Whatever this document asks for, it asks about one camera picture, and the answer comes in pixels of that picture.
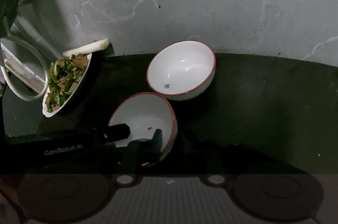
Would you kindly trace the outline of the white bowl red rim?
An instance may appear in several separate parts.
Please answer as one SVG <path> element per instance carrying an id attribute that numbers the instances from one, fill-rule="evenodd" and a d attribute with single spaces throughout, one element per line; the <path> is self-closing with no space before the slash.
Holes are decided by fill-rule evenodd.
<path id="1" fill-rule="evenodd" d="M 156 129 L 162 130 L 161 157 L 170 152 L 178 132 L 174 111 L 170 103 L 155 93 L 143 92 L 126 99 L 114 112 L 108 125 L 125 123 L 131 132 L 127 139 L 115 142 L 117 148 L 126 147 L 137 139 L 151 139 Z"/>
<path id="2" fill-rule="evenodd" d="M 211 84 L 216 68 L 215 53 L 198 41 L 182 41 L 159 52 L 147 69 L 150 88 L 170 100 L 190 100 Z"/>

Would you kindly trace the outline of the white plate of stir-fry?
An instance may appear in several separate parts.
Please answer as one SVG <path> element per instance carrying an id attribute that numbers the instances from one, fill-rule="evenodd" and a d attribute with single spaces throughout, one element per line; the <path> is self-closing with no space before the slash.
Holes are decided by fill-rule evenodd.
<path id="1" fill-rule="evenodd" d="M 52 117 L 75 94 L 89 68 L 92 54 L 78 54 L 51 63 L 48 71 L 48 88 L 42 101 L 42 113 Z"/>

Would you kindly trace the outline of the white leek stalk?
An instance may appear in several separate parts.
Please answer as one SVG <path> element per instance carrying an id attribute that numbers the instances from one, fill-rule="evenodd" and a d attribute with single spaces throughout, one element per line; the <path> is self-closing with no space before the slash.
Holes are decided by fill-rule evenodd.
<path id="1" fill-rule="evenodd" d="M 73 55 L 77 56 L 79 54 L 91 54 L 93 52 L 105 50 L 109 46 L 109 44 L 110 44 L 110 41 L 108 38 L 106 38 L 100 41 L 95 41 L 93 43 L 81 46 L 79 48 L 66 50 L 63 52 L 63 56 L 71 57 Z"/>

